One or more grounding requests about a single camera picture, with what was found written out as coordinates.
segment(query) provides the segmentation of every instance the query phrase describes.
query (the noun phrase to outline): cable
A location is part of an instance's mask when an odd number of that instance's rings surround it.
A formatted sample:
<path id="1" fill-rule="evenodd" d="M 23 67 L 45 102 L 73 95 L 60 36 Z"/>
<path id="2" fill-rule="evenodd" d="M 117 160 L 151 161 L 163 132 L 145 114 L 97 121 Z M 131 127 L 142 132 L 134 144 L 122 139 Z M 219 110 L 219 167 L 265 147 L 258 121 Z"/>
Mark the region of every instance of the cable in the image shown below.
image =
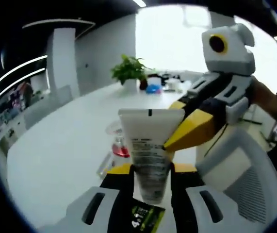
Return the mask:
<path id="1" fill-rule="evenodd" d="M 222 135 L 224 135 L 224 132 L 226 131 L 228 127 L 228 123 L 225 124 L 224 129 L 222 130 L 221 134 L 219 135 L 219 137 L 216 139 L 216 141 L 214 141 L 214 143 L 212 144 L 212 146 L 207 150 L 207 152 L 205 153 L 204 157 L 211 151 L 211 149 L 214 147 L 214 145 L 218 142 L 218 140 L 222 137 Z"/>

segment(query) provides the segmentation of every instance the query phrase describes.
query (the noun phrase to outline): green leaves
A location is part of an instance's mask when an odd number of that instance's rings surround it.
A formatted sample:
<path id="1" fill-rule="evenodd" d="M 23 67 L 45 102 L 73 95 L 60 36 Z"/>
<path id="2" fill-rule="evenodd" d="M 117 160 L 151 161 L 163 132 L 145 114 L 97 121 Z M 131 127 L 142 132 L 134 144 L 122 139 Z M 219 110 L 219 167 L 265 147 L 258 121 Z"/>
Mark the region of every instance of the green leaves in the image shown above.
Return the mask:
<path id="1" fill-rule="evenodd" d="M 122 63 L 112 68 L 112 78 L 121 82 L 123 85 L 128 79 L 146 79 L 145 66 L 140 63 L 142 58 L 128 57 L 121 55 Z"/>

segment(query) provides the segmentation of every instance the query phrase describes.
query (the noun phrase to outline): white wall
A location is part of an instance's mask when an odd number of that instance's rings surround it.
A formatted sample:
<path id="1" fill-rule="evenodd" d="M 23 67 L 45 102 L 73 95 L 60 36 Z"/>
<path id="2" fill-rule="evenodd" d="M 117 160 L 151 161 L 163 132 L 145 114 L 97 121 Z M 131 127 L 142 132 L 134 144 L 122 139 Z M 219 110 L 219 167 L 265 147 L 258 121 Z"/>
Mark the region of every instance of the white wall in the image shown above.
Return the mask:
<path id="1" fill-rule="evenodd" d="M 135 15 L 105 24 L 76 41 L 79 85 L 91 91 L 112 84 L 111 69 L 121 62 L 121 54 L 135 56 Z"/>
<path id="2" fill-rule="evenodd" d="M 31 77 L 31 85 L 34 93 L 36 91 L 43 91 L 48 89 L 48 81 L 46 72 Z"/>
<path id="3" fill-rule="evenodd" d="M 56 28 L 48 40 L 47 68 L 51 92 L 70 86 L 74 98 L 80 96 L 75 55 L 75 29 Z"/>
<path id="4" fill-rule="evenodd" d="M 224 16 L 216 12 L 210 12 L 212 27 L 232 26 L 236 22 L 233 17 Z"/>

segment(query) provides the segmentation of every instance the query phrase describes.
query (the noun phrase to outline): product label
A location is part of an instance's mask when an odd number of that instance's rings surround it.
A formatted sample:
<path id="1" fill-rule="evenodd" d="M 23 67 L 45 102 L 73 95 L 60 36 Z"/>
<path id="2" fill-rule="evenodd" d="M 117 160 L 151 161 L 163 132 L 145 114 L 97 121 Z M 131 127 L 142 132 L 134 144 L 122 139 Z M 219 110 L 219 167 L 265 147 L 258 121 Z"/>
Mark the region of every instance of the product label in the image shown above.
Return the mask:
<path id="1" fill-rule="evenodd" d="M 133 199 L 130 233 L 155 233 L 165 209 Z"/>
<path id="2" fill-rule="evenodd" d="M 170 161 L 163 145 L 147 138 L 131 140 L 131 155 L 144 201 L 162 200 Z"/>

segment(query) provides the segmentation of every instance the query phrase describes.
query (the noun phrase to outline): potted plant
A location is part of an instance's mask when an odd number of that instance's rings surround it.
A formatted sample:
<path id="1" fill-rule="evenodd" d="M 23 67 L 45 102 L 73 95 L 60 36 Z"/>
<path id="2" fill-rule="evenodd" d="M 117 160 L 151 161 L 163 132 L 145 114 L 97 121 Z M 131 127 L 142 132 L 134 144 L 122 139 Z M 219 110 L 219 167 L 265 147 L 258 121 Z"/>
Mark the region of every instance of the potted plant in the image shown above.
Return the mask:
<path id="1" fill-rule="evenodd" d="M 141 58 L 128 57 L 121 55 L 122 63 L 116 65 L 112 69 L 112 78 L 120 81 L 129 91 L 137 91 L 137 80 L 144 81 L 147 76 L 145 74 L 145 66 L 140 63 Z"/>

